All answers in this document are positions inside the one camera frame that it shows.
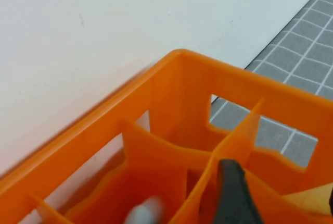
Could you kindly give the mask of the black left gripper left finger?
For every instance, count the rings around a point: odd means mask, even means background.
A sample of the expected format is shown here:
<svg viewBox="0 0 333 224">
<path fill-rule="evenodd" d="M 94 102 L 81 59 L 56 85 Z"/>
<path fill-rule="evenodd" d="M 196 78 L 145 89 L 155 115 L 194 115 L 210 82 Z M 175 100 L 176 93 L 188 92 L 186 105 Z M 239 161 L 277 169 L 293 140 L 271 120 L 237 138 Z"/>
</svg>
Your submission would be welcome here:
<svg viewBox="0 0 333 224">
<path fill-rule="evenodd" d="M 263 223 L 250 194 L 245 172 L 233 159 L 221 159 L 218 163 L 213 223 Z"/>
</svg>

